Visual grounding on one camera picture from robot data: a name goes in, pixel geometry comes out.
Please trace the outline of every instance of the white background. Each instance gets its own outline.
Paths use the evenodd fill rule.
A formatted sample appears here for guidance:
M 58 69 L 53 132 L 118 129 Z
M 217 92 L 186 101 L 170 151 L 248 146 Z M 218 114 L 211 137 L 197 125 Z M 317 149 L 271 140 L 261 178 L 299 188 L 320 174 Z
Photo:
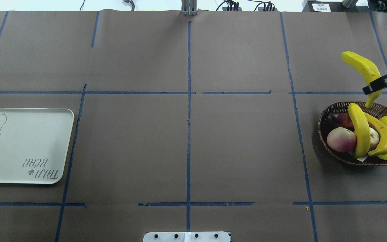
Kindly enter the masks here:
M 197 8 L 215 11 L 223 0 L 197 0 Z M 243 11 L 253 11 L 258 3 L 238 0 Z M 272 0 L 278 11 L 301 12 L 307 0 Z M 0 0 L 0 11 L 78 11 L 83 0 Z M 180 10 L 181 0 L 134 0 L 135 10 Z M 359 0 L 357 6 L 368 6 L 368 0 Z M 85 0 L 84 11 L 103 9 L 131 10 L 123 0 Z

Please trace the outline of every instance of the metal cylinder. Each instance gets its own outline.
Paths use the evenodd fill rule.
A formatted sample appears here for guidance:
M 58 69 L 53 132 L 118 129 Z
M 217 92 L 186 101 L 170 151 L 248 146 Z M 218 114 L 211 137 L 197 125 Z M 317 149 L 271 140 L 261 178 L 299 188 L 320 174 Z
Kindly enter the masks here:
M 343 0 L 343 1 L 341 2 L 341 4 L 342 4 L 345 8 L 350 9 L 350 8 L 353 8 L 353 7 L 356 5 L 357 2 L 358 2 L 358 0 Z

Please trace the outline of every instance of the brown wicker basket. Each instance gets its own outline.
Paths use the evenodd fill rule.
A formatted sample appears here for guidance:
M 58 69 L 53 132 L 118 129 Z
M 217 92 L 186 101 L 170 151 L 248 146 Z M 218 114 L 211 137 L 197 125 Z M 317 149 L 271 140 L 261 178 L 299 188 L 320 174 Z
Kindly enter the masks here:
M 322 145 L 330 155 L 332 155 L 337 160 L 344 162 L 346 164 L 358 165 L 358 166 L 387 166 L 387 161 L 382 160 L 378 157 L 369 156 L 367 159 L 365 159 L 364 162 L 361 162 L 361 161 L 358 161 L 357 159 L 354 159 L 348 153 L 339 153 L 335 150 L 332 150 L 327 145 L 326 143 L 327 136 L 329 132 L 333 130 L 333 127 L 327 123 L 327 120 L 326 120 L 327 116 L 331 113 L 347 113 L 347 107 L 349 106 L 350 103 L 358 104 L 358 106 L 361 107 L 362 111 L 376 118 L 381 118 L 387 115 L 387 106 L 383 106 L 382 104 L 378 104 L 378 103 L 373 103 L 372 107 L 370 108 L 365 107 L 365 102 L 359 102 L 359 101 L 356 101 L 356 102 L 343 101 L 343 102 L 333 103 L 322 111 L 317 123 L 319 139 Z

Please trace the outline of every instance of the white tray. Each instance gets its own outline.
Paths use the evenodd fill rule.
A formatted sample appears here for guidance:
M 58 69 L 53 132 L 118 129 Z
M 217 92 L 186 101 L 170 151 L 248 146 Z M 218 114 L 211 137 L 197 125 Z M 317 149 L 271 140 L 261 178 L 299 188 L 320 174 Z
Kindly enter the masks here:
M 58 182 L 73 122 L 69 109 L 0 108 L 0 183 Z

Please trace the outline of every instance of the white bracket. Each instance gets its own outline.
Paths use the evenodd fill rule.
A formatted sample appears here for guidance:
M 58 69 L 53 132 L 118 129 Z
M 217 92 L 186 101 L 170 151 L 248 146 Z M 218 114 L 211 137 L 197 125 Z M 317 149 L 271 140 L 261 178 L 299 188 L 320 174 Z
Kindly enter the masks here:
M 181 15 L 197 15 L 197 0 L 181 0 Z
M 149 232 L 143 242 L 231 242 L 231 234 L 214 232 Z

